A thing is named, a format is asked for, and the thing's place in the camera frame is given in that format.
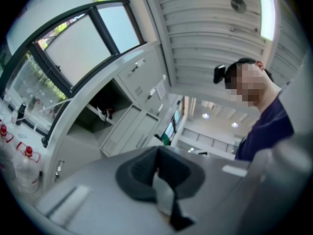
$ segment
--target person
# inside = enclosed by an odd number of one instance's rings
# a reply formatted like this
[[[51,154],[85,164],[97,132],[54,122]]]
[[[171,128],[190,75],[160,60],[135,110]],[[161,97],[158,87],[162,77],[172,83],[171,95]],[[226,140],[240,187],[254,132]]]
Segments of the person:
[[[282,89],[278,87],[261,61],[242,58],[226,70],[224,65],[214,69],[214,83],[224,79],[226,89],[234,91],[256,107],[261,116],[244,138],[235,159],[252,161],[255,154],[273,147],[278,141],[293,134],[291,122],[279,100]]]

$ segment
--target navy blue shirt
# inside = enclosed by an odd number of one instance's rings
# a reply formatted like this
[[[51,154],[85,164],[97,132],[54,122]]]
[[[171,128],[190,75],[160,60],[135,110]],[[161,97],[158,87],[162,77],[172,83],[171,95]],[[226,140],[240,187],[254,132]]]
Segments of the navy blue shirt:
[[[252,161],[259,150],[271,148],[278,141],[292,134],[291,122],[277,96],[263,111],[247,138],[239,145],[236,159]]]

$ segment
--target fluorescent light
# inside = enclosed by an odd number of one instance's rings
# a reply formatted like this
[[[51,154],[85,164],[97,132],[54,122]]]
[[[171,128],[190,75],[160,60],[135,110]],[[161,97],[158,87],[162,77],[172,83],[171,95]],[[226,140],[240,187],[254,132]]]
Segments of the fluorescent light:
[[[274,0],[261,0],[261,37],[273,41],[275,32]]]
[[[205,118],[205,119],[208,119],[210,116],[209,116],[208,113],[204,113],[204,114],[202,114],[202,117]]]

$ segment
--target railing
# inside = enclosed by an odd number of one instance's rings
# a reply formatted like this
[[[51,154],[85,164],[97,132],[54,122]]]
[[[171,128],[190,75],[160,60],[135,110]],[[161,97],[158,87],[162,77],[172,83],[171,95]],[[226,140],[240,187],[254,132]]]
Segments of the railing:
[[[182,132],[182,136],[189,138],[191,140],[203,143],[205,145],[208,145],[209,147],[213,147],[215,149],[218,149],[220,151],[224,151],[227,153],[236,153],[238,147],[228,144],[226,142],[217,140],[217,139],[213,139],[210,138],[208,136],[202,135],[200,133],[188,130],[186,128],[184,128],[183,132]]]

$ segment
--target round ceiling light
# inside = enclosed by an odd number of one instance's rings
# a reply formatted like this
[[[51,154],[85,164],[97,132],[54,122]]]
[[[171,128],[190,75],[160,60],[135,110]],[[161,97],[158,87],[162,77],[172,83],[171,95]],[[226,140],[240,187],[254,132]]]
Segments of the round ceiling light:
[[[237,128],[237,127],[238,127],[238,124],[237,124],[236,122],[234,122],[234,123],[231,124],[231,127]]]
[[[246,12],[246,3],[243,0],[231,0],[230,5],[238,13]]]
[[[208,119],[210,116],[209,116],[208,113],[203,113],[203,114],[202,114],[202,117],[203,117],[204,119]]]

